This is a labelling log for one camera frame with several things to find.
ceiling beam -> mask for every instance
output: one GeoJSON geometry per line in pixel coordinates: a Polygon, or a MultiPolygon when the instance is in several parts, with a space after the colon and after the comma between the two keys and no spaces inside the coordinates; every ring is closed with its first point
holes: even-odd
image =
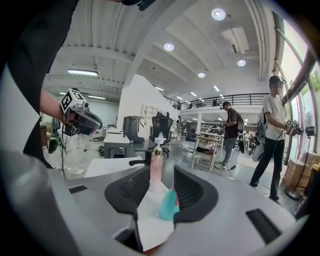
{"type": "Polygon", "coordinates": [[[129,86],[131,80],[133,79],[135,73],[145,56],[153,46],[154,42],[161,37],[162,33],[166,32],[166,28],[185,10],[195,4],[194,0],[163,0],[162,14],[154,22],[152,26],[149,27],[148,32],[145,34],[144,39],[134,57],[133,63],[129,69],[126,76],[124,85],[129,86]]]}
{"type": "Polygon", "coordinates": [[[123,84],[120,82],[110,81],[106,79],[100,79],[98,77],[88,77],[88,76],[80,76],[80,75],[68,75],[68,74],[46,74],[45,80],[47,81],[76,81],[76,82],[89,82],[89,83],[103,83],[103,85],[123,88],[123,84]]]}
{"type": "Polygon", "coordinates": [[[58,56],[72,56],[72,55],[91,55],[105,58],[111,58],[127,63],[134,61],[134,56],[116,50],[95,48],[88,46],[64,46],[57,52],[58,56]]]}

white partition wall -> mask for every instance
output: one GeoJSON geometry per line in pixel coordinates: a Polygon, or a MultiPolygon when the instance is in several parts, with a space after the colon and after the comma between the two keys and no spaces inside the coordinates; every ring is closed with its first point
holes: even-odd
{"type": "MultiPolygon", "coordinates": [[[[177,119],[179,110],[173,108],[157,89],[143,76],[135,74],[130,85],[122,89],[117,127],[122,128],[124,117],[142,116],[142,106],[152,106],[164,112],[169,112],[170,117],[177,119]]],[[[148,137],[150,122],[147,122],[144,137],[148,137]]]]}

black slot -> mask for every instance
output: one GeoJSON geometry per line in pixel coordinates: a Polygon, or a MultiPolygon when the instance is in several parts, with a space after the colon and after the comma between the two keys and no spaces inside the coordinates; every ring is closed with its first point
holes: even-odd
{"type": "Polygon", "coordinates": [[[83,191],[88,189],[85,185],[78,185],[78,186],[74,186],[74,187],[69,187],[69,191],[71,194],[83,191]]]}
{"type": "Polygon", "coordinates": [[[281,235],[280,230],[260,209],[249,210],[245,214],[248,216],[249,220],[266,244],[271,243],[281,235]]]}

floor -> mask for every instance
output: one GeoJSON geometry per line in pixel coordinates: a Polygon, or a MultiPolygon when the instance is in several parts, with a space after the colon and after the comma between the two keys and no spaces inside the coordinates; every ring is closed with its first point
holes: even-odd
{"type": "MultiPolygon", "coordinates": [[[[86,174],[87,168],[92,159],[104,158],[100,156],[97,152],[97,148],[103,145],[103,141],[89,141],[89,137],[85,136],[74,136],[67,140],[66,144],[66,154],[64,154],[64,165],[65,174],[67,179],[78,179],[83,178],[86,174]],[[74,170],[83,170],[83,174],[73,174],[74,170]]],[[[152,141],[146,140],[145,143],[136,143],[131,145],[130,157],[141,156],[145,158],[144,152],[134,152],[134,150],[146,150],[148,147],[152,147],[154,143],[152,141]]],[[[194,142],[185,141],[184,137],[181,137],[180,141],[173,139],[167,146],[170,150],[169,157],[164,154],[163,168],[162,168],[162,183],[170,188],[174,182],[174,166],[178,165],[180,167],[191,167],[192,165],[192,154],[191,151],[194,148],[194,142]]],[[[216,162],[220,160],[221,148],[218,148],[218,154],[216,157],[216,162]]],[[[51,166],[57,170],[61,169],[61,151],[58,148],[53,154],[48,154],[48,151],[44,149],[44,157],[51,164],[51,166]]],[[[224,176],[232,177],[240,182],[249,184],[251,177],[255,171],[255,163],[251,160],[252,156],[249,156],[249,151],[244,154],[239,153],[238,149],[235,148],[232,153],[232,158],[229,167],[236,165],[233,170],[221,170],[216,168],[216,171],[223,174],[224,176]]],[[[201,159],[199,164],[196,162],[194,164],[194,169],[198,169],[204,172],[208,172],[209,163],[205,159],[201,159]]],[[[260,184],[258,186],[258,191],[263,193],[266,197],[270,193],[268,189],[271,184],[272,179],[273,164],[270,163],[267,170],[264,172],[260,179],[260,184]]],[[[285,173],[286,166],[283,166],[282,175],[285,173]]],[[[210,172],[212,175],[219,175],[212,169],[210,172]]],[[[280,197],[279,204],[287,209],[290,213],[297,207],[298,201],[290,199],[284,192],[284,186],[280,184],[278,195],[280,197]]]]}

recessed light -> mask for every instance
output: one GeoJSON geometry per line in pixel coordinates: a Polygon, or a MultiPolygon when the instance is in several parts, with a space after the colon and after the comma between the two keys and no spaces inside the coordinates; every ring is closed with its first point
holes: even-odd
{"type": "Polygon", "coordinates": [[[175,46],[170,43],[170,42],[167,42],[165,45],[164,45],[164,49],[167,51],[167,52],[171,52],[173,51],[175,48],[175,46]]]}
{"type": "Polygon", "coordinates": [[[68,73],[72,75],[85,75],[85,76],[93,76],[93,77],[98,76],[98,73],[94,71],[85,71],[85,70],[76,70],[76,69],[69,69],[68,73]]]}
{"type": "Polygon", "coordinates": [[[105,100],[106,99],[105,97],[97,97],[97,96],[91,96],[91,95],[89,95],[88,97],[92,98],[92,99],[99,99],[99,100],[105,100]]]}
{"type": "Polygon", "coordinates": [[[203,72],[200,72],[200,73],[198,74],[198,77],[200,77],[200,78],[204,78],[205,76],[206,76],[206,74],[203,73],[203,72]]]}
{"type": "Polygon", "coordinates": [[[213,9],[213,11],[211,12],[211,16],[217,21],[222,21],[225,19],[226,13],[224,10],[220,8],[216,8],[216,9],[213,9]]]}
{"type": "Polygon", "coordinates": [[[244,59],[240,59],[240,60],[238,60],[237,64],[239,67],[243,67],[244,65],[246,65],[246,61],[244,59]]]}

